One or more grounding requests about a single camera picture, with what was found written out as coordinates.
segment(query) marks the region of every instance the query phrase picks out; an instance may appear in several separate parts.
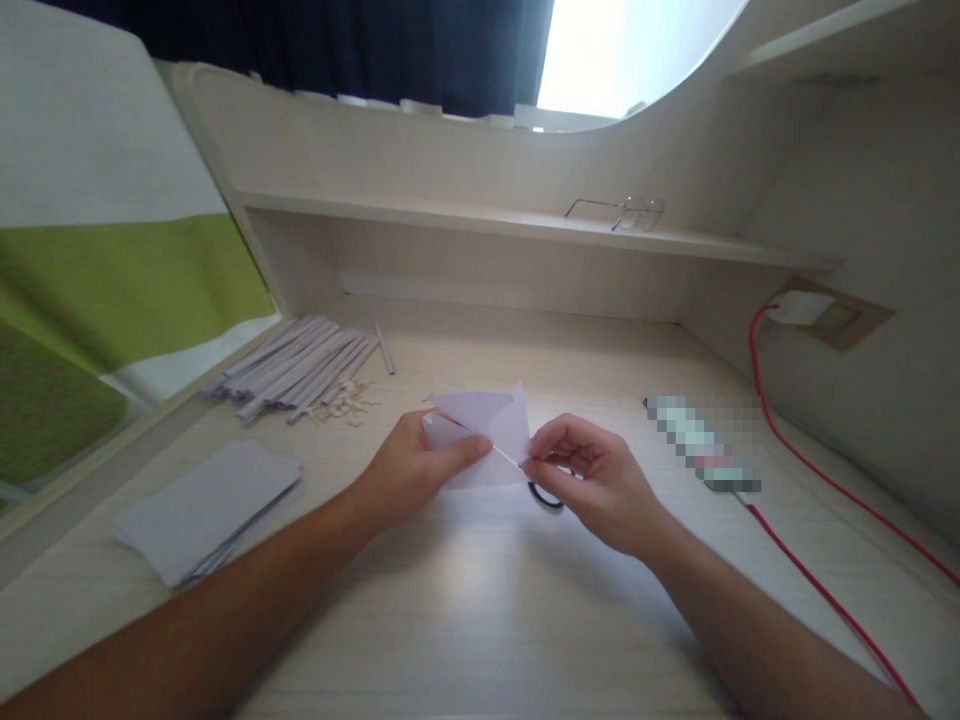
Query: hand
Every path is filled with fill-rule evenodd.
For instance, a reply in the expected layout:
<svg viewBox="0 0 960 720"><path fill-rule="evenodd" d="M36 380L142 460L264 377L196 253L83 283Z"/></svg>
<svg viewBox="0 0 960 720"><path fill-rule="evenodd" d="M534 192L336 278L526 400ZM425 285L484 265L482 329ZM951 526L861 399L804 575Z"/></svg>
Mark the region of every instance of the hand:
<svg viewBox="0 0 960 720"><path fill-rule="evenodd" d="M423 429L429 412L403 415L348 490L379 531L422 510L447 481L493 449L489 439L475 435L446 450L431 450Z"/></svg>
<svg viewBox="0 0 960 720"><path fill-rule="evenodd" d="M647 557L671 516L622 437L575 415L561 415L534 435L530 457L523 465L527 476L576 513L590 532L614 550Z"/></svg>

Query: curtain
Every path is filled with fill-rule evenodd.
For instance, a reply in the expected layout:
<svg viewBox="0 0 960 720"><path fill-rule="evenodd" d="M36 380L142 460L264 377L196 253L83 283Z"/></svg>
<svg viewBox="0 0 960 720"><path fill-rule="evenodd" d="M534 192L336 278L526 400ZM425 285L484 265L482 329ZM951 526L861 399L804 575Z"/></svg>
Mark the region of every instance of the curtain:
<svg viewBox="0 0 960 720"><path fill-rule="evenodd" d="M132 35L0 3L0 502L279 320Z"/></svg>
<svg viewBox="0 0 960 720"><path fill-rule="evenodd" d="M156 58L471 118L537 104L553 12L553 0L46 1L129 30Z"/></svg>

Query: bright sky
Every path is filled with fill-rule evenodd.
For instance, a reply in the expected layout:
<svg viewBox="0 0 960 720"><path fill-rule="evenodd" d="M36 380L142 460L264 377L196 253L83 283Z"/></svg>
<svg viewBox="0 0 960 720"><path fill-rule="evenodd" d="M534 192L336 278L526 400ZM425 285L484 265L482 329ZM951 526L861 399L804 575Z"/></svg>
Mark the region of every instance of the bright sky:
<svg viewBox="0 0 960 720"><path fill-rule="evenodd" d="M620 118L672 90L745 0L554 0L537 107Z"/></svg>

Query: green and white fabric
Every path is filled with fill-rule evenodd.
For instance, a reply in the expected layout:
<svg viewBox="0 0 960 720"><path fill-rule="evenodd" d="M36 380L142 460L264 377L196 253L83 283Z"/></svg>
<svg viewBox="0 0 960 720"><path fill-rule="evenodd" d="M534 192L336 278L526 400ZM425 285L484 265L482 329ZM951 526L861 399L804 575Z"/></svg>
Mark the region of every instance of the green and white fabric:
<svg viewBox="0 0 960 720"><path fill-rule="evenodd" d="M5 0L0 97L0 480L22 485L279 315L139 39Z"/></svg>

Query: wooden desk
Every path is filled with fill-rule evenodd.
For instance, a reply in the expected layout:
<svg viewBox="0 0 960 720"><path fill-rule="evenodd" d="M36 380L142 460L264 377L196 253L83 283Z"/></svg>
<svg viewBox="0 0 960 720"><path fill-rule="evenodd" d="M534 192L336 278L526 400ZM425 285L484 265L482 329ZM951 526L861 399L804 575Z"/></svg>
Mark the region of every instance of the wooden desk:
<svg viewBox="0 0 960 720"><path fill-rule="evenodd" d="M346 296L331 315L370 329L375 307L398 374L379 355L363 427L244 427L210 410L0 593L0 697L165 600L113 518L229 440L298 458L307 492L289 522L347 485L398 415L438 383L524 382L532 428L583 415L622 434L663 502L807 625L865 667L857 639L729 496L677 467L646 419L649 394L746 395L748 383L679 327ZM788 433L867 502L957 567L958 554L832 453ZM758 425L758 506L889 655L924 708L960 714L960 592L909 547L802 468ZM242 717L736 716L669 598L523 485L448 491L368 548L251 689Z"/></svg>

